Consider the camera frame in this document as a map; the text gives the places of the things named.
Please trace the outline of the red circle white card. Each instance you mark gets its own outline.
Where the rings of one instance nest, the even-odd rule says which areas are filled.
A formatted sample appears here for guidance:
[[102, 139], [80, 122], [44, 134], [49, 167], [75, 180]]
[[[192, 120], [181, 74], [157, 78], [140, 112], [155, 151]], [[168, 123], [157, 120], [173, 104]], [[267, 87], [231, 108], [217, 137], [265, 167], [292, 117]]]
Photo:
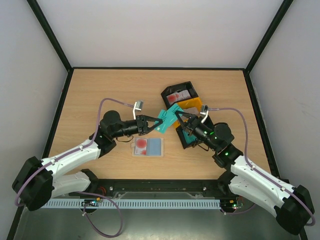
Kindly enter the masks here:
[[147, 139], [137, 138], [135, 141], [134, 154], [137, 156], [145, 156], [147, 154], [147, 144]]

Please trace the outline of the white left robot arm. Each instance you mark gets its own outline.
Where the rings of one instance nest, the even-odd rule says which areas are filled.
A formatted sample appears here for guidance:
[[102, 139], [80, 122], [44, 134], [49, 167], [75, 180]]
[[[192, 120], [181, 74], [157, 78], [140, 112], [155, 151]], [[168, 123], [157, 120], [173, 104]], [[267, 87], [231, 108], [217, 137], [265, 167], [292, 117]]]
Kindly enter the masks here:
[[78, 176], [68, 175], [69, 171], [108, 154], [117, 145], [116, 138], [147, 135], [162, 122], [160, 118], [147, 115], [123, 121], [117, 111], [107, 111], [96, 132], [83, 143], [53, 157], [38, 159], [33, 156], [27, 159], [12, 183], [17, 194], [15, 203], [35, 211], [51, 198], [85, 191], [91, 184], [90, 177], [84, 172]]

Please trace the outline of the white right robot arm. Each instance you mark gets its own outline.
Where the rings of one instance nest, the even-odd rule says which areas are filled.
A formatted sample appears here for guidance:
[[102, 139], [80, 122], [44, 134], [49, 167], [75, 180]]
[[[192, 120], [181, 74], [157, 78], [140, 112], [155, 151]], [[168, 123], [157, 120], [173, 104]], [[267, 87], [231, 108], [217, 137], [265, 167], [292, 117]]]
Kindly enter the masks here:
[[227, 123], [219, 122], [210, 128], [204, 117], [179, 110], [175, 115], [181, 128], [214, 151], [215, 163], [225, 169], [227, 178], [218, 183], [222, 195], [232, 193], [248, 199], [273, 215], [293, 235], [316, 224], [309, 190], [303, 185], [293, 186], [251, 161], [247, 150], [233, 145], [235, 137]]

